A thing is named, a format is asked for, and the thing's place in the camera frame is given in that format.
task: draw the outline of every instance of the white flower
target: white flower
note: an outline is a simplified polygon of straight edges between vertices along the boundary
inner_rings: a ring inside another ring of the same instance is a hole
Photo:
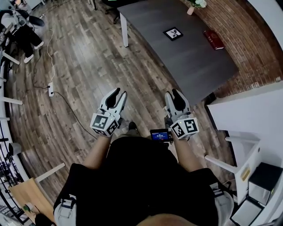
[[[205,0],[195,0],[197,5],[200,5],[201,8],[205,8],[207,6],[207,2]]]

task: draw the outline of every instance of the white marker cube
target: white marker cube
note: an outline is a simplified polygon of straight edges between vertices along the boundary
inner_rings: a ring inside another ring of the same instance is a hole
[[[199,132],[199,125],[196,118],[186,118],[177,120],[170,126],[178,139],[190,137]]]
[[[115,119],[114,116],[106,116],[96,113],[92,115],[90,128],[92,128],[93,131],[98,135],[111,137],[114,130],[118,126],[119,126],[118,121]]]

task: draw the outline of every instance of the red book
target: red book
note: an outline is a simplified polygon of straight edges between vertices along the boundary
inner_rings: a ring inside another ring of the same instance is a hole
[[[206,30],[203,34],[215,50],[224,48],[223,42],[215,31]]]

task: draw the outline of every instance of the white shoe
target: white shoe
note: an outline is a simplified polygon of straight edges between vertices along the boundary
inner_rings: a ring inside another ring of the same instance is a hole
[[[38,46],[35,46],[34,49],[38,49],[39,47],[43,46],[44,42],[42,41]]]
[[[28,63],[32,58],[34,57],[34,55],[32,54],[30,57],[26,57],[23,61],[24,63]]]

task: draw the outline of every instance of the black pants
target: black pants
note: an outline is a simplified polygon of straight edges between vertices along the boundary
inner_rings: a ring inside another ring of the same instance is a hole
[[[19,47],[25,52],[26,57],[30,57],[34,53],[31,44],[38,46],[42,42],[40,37],[28,25],[20,27],[14,33],[14,37]]]

